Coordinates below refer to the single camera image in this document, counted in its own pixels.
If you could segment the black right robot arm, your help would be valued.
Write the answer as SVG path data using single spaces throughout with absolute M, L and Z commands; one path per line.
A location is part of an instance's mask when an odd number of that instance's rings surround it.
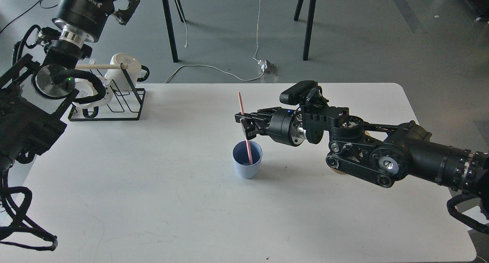
M 390 188 L 411 175 L 459 190 L 459 195 L 447 201 L 449 214 L 473 230 L 488 233 L 488 225 L 457 209 L 461 202 L 479 198 L 481 211 L 488 216 L 488 153 L 433 143 L 431 134 L 414 121 L 371 124 L 349 115 L 348 108 L 333 106 L 266 108 L 237 113 L 235 121 L 241 124 L 248 140 L 269 136 L 294 147 L 304 140 L 318 144 L 327 132 L 326 164 L 377 186 Z

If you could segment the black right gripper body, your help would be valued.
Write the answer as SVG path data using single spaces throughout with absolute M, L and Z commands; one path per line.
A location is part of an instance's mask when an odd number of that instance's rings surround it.
M 301 112 L 286 108 L 265 108 L 257 111 L 259 118 L 267 119 L 260 129 L 275 142 L 297 147 L 306 139 Z

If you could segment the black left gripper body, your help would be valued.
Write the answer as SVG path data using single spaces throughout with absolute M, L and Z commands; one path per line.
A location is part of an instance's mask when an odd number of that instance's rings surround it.
M 59 28 L 75 28 L 75 33 L 84 33 L 87 42 L 98 42 L 108 16 L 115 11 L 111 1 L 61 0 L 52 22 Z

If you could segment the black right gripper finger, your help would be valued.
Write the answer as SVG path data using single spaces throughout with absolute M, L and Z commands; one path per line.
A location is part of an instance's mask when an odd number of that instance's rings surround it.
M 261 122 L 261 123 L 269 123 L 271 118 L 275 114 L 275 111 L 259 111 L 252 113 L 236 113 L 235 121 L 240 123 L 241 121 L 246 121 L 249 123 Z
M 251 120 L 241 120 L 241 126 L 246 140 L 252 140 L 258 135 L 258 128 Z

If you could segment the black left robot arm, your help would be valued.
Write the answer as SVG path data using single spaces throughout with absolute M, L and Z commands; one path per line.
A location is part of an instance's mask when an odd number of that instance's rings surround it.
M 1 227 L 1 243 L 54 251 L 50 234 L 27 216 L 32 192 L 8 185 L 15 162 L 27 164 L 47 152 L 66 129 L 61 117 L 72 103 L 102 100 L 105 87 L 89 71 L 76 69 L 91 56 L 109 16 L 126 25 L 140 0 L 61 0 L 56 29 L 32 25 L 14 46 L 12 66 L 1 77 L 1 206 L 11 218 Z

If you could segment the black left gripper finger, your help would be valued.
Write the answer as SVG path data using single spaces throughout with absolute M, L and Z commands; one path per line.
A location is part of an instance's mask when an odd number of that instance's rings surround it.
M 112 13 L 112 16 L 120 25 L 126 25 L 134 14 L 136 8 L 140 4 L 140 0 L 127 0 L 128 6 L 126 9 L 117 9 Z

